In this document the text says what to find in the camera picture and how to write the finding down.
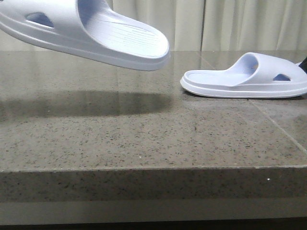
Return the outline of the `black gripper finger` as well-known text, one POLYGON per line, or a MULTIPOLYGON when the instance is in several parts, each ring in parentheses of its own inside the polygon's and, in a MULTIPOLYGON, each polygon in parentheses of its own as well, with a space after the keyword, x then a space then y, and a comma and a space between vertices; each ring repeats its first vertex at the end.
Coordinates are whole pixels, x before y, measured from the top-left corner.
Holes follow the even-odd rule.
POLYGON ((307 73, 307 57, 299 64, 299 67, 307 73))

